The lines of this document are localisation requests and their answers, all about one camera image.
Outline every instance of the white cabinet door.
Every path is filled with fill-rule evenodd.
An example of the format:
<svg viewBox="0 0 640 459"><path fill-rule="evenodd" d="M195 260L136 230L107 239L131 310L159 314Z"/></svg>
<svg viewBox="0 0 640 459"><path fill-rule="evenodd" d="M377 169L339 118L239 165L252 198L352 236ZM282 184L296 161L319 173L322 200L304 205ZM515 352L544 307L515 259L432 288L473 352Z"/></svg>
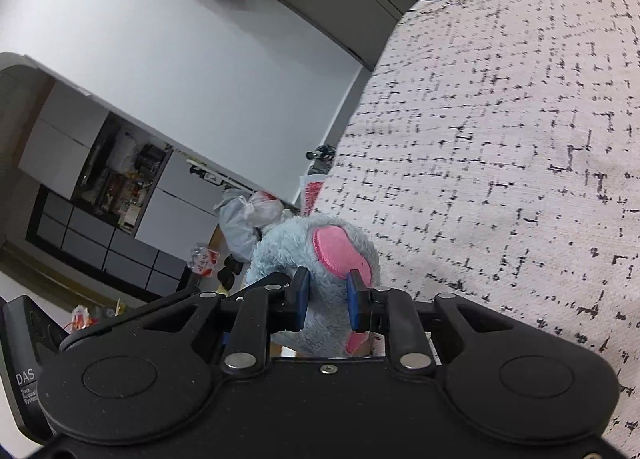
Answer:
<svg viewBox="0 0 640 459"><path fill-rule="evenodd" d="M37 120L18 166L57 194L71 199L88 155L88 147Z"/></svg>
<svg viewBox="0 0 640 459"><path fill-rule="evenodd" d="M56 82L39 118L84 146L91 147L108 113L98 102L62 82Z"/></svg>
<svg viewBox="0 0 640 459"><path fill-rule="evenodd" d="M190 174L190 168L185 155L173 152L162 171L158 188L212 214L213 207L222 199L223 188Z"/></svg>
<svg viewBox="0 0 640 459"><path fill-rule="evenodd" d="M214 215L156 188L142 216L136 239L182 261L189 261L198 243L209 243L217 225L218 219Z"/></svg>

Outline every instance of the metal screw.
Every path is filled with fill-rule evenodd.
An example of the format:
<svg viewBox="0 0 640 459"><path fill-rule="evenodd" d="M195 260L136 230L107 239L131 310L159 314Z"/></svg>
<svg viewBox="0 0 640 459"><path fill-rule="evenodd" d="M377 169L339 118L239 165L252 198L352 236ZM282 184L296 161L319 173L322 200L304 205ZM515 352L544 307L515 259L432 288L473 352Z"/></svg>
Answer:
<svg viewBox="0 0 640 459"><path fill-rule="evenodd" d="M405 354L400 359L400 364L409 370L423 369L431 365L431 358L422 353L409 353Z"/></svg>
<svg viewBox="0 0 640 459"><path fill-rule="evenodd" d="M226 366L231 369L247 369L255 365L255 356L249 353L233 353L225 358Z"/></svg>
<svg viewBox="0 0 640 459"><path fill-rule="evenodd" d="M331 363L327 363L326 365L320 367L320 372L322 374L335 374L338 372L338 367L332 365Z"/></svg>

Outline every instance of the black speckled fabric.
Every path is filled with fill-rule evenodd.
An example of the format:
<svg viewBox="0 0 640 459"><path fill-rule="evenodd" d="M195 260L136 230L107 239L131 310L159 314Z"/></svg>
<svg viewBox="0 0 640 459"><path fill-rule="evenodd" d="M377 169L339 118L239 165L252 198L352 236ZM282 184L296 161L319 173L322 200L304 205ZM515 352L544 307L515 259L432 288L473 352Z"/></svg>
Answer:
<svg viewBox="0 0 640 459"><path fill-rule="evenodd" d="M599 353L640 457L640 0L419 2L316 203L383 285L452 291Z"/></svg>

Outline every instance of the plush toy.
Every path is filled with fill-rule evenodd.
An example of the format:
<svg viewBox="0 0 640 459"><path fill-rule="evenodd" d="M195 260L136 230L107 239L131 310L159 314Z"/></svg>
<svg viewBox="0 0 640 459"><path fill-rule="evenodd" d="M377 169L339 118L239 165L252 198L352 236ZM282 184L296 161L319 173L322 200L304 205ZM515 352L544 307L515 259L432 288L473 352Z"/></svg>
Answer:
<svg viewBox="0 0 640 459"><path fill-rule="evenodd" d="M345 278L357 269L367 287L380 285L375 246L362 230L336 217L294 217L258 243L245 282L254 283L274 271L293 277L299 266L311 276L305 327L299 333L276 333L271 341L305 355L353 355L368 335L351 331Z"/></svg>

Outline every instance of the gray plush fabric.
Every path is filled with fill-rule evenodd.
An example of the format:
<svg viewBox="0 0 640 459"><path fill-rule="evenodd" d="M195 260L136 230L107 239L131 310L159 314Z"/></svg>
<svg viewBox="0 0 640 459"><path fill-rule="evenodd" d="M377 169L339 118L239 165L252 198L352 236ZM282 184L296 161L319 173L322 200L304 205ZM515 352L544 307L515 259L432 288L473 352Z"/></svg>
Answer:
<svg viewBox="0 0 640 459"><path fill-rule="evenodd" d="M327 225L344 229L356 251L369 262L372 286L380 285L378 252L364 232L347 221L320 214L294 217L271 230L255 248L245 281L252 284L274 271L292 277L298 267L306 267L311 284L305 327L299 333L276 333L271 341L307 355L346 357L351 326L345 283L318 261L312 242L314 229Z"/></svg>

